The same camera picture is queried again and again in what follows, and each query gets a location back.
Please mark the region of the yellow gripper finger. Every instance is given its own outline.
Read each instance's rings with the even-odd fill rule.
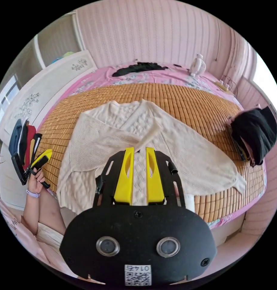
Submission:
[[[117,203],[132,205],[134,155],[133,147],[126,148],[114,194],[114,200]]]
[[[146,148],[147,162],[147,205],[150,203],[162,203],[165,199],[160,172],[153,148]]]
[[[31,168],[39,161],[41,160],[44,156],[47,156],[48,161],[50,160],[51,156],[52,156],[52,149],[47,149],[45,150],[41,155],[39,155],[37,157],[36,160],[33,161],[33,163],[31,164]]]

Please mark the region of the printed number label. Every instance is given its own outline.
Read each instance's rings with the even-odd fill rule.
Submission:
[[[125,265],[126,286],[151,286],[151,265]]]

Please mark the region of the qr code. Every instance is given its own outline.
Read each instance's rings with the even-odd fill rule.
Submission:
[[[125,272],[126,286],[151,286],[151,272]]]

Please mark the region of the bamboo mat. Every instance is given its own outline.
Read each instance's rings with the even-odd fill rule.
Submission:
[[[247,181],[244,195],[235,188],[208,196],[195,197],[195,209],[206,222],[229,215],[251,202],[264,188],[263,168],[252,168],[240,161],[224,122],[239,112],[239,108],[223,98],[205,91],[166,84],[127,84],[96,88],[62,100],[47,117],[40,129],[43,134],[38,154],[53,149],[53,155],[43,170],[51,189],[56,191],[63,154],[81,112],[111,100],[130,103],[152,101],[173,117],[181,120],[225,152]]]

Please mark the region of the small white fan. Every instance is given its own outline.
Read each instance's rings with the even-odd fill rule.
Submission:
[[[193,60],[191,68],[189,70],[192,77],[200,76],[206,70],[206,64],[203,61],[203,55],[197,54],[197,57]]]

